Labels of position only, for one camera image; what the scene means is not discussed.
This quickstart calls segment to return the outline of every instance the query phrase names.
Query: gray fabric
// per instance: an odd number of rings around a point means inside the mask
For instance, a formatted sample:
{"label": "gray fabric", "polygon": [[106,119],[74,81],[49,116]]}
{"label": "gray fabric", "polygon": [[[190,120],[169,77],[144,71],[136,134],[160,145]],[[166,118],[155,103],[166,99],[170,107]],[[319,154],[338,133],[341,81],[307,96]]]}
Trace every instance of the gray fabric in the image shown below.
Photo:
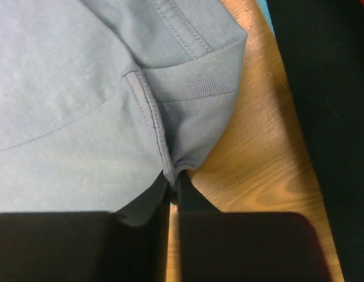
{"label": "gray fabric", "polygon": [[115,211],[199,167],[245,39],[218,0],[0,1],[0,212]]}

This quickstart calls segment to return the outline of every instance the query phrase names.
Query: wooden table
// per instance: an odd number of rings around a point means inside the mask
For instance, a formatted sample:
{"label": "wooden table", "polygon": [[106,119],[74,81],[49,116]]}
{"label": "wooden table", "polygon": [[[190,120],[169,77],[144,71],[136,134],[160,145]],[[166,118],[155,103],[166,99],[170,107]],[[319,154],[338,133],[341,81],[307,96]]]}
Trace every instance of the wooden table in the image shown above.
{"label": "wooden table", "polygon": [[[276,40],[255,0],[223,0],[248,32],[237,107],[221,140],[192,172],[193,184],[225,212],[292,211],[316,228],[334,282],[344,281]],[[167,281],[178,282],[176,210]]]}

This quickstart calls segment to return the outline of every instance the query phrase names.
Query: black cloth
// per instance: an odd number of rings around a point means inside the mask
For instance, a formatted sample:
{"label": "black cloth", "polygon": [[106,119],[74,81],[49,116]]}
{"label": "black cloth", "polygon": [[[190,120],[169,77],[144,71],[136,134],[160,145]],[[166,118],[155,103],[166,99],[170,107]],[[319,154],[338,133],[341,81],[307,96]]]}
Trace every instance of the black cloth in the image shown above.
{"label": "black cloth", "polygon": [[345,281],[364,281],[364,7],[268,0]]}

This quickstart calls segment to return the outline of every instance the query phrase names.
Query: folded shirt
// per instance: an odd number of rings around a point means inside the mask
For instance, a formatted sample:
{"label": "folded shirt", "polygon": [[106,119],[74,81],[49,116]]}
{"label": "folded shirt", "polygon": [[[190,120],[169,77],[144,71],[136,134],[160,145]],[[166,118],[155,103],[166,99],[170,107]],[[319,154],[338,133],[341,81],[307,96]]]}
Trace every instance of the folded shirt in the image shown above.
{"label": "folded shirt", "polygon": [[218,0],[0,1],[0,212],[115,211],[199,167],[246,37]]}

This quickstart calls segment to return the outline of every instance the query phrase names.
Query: wood grain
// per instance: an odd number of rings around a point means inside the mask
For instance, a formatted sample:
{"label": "wood grain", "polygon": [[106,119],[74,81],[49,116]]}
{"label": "wood grain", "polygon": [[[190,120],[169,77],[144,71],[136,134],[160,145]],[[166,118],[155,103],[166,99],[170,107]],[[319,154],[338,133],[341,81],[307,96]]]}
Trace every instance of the wood grain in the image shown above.
{"label": "wood grain", "polygon": [[[193,184],[225,212],[292,211],[316,228],[335,282],[344,281],[331,231],[296,119],[276,40],[254,0],[223,0],[248,32],[232,120]],[[167,281],[178,282],[172,208]]]}

